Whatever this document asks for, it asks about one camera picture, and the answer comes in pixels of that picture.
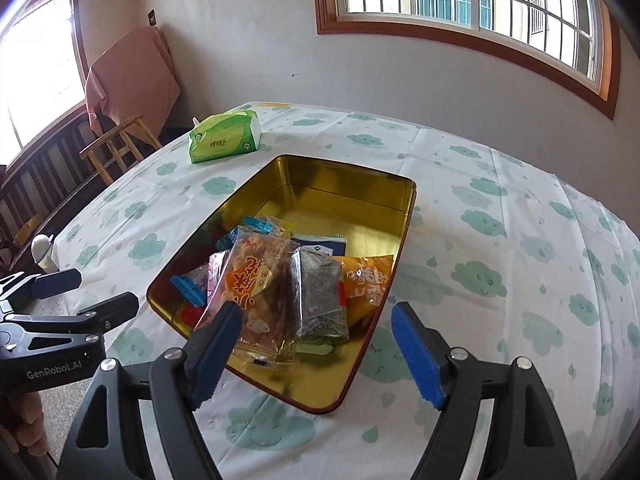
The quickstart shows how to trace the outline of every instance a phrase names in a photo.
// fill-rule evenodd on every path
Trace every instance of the white bottle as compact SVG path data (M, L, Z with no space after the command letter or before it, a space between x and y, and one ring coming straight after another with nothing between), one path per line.
M51 259L53 252L53 238L54 235L37 235L31 242L31 255L33 261L46 273L58 272L60 269Z

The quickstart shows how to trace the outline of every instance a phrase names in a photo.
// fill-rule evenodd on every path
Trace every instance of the human hand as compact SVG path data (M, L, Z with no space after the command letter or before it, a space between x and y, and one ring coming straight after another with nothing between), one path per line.
M9 431L0 425L0 436L13 453L18 453L18 444L26 447L33 456L44 456L47 453L47 436L44 433L44 412L40 394L31 392L8 399L10 409L20 418L20 424Z

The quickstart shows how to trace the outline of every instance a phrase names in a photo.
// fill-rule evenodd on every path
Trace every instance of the wooden window frame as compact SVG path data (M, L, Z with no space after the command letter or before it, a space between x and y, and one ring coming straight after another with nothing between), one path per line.
M35 0L30 2L19 16L13 20L12 25L23 19L27 14L46 4L50 0ZM89 74L89 65L84 52L84 43L82 42L82 31L80 29L80 7L78 0L71 0L71 11L74 26L71 29L72 43L76 54L76 63L78 64L78 72L81 82L84 85ZM52 137L55 137L65 126L77 119L80 115L86 113L86 103L84 101L65 111L60 117L56 118L51 124L46 126L39 134L31 139L20 153L9 163L6 168L4 180L7 182L12 174L18 171L24 164L28 163L31 156L36 153L43 143Z
M315 0L318 34L385 34L449 43L477 50L531 70L587 101L610 120L616 113L620 88L620 29L600 2L602 18L602 68L596 91L566 72L519 49L470 34L469 31L434 27L427 23L398 22L377 16L375 20L345 19L338 15L336 0Z

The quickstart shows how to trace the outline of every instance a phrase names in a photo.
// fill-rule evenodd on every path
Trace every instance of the wooden stool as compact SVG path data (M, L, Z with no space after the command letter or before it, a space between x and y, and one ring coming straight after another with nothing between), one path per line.
M130 117L123 123L118 124L115 128L112 128L111 130L109 130L104 135L98 137L96 140L94 140L94 142L89 144L84 150L80 152L80 156L82 158L88 157L89 160L93 163L96 171L100 173L100 176L102 177L102 179L104 180L107 186L109 184L113 184L113 179L111 178L111 175L107 172L106 168L102 165L100 160L98 160L98 157L95 155L94 150L96 150L103 144L106 144L107 147L109 148L109 151L111 152L111 155L113 155L113 158L115 159L115 161L118 163L118 166L122 170L122 173L127 173L127 171L129 171L130 168L128 168L127 165L124 163L124 160L122 160L123 155L131 152L139 162L141 162L142 160L145 160L145 157L142 156L142 153L140 153L140 150L137 149L136 145L131 140L131 137L129 137L129 134L126 132L126 128L130 127L132 124L135 124L137 127L140 128L140 130L146 133L147 137L149 138L149 143L156 150L159 150L160 148L162 148L162 144L158 142L158 140L151 134L149 129L146 127L145 123L142 122L142 114L138 114L136 116ZM120 148L119 150L115 147L112 140L113 137L115 137L118 134L120 135L120 137L125 143L124 147Z

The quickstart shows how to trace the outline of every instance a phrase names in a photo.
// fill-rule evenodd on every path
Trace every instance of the bright window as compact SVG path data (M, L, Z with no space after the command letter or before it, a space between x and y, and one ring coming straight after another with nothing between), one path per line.
M84 100L72 0L40 0L0 43L0 164Z
M599 85L602 30L597 0L344 0L338 12L391 12L443 20L475 34L489 34L577 78Z

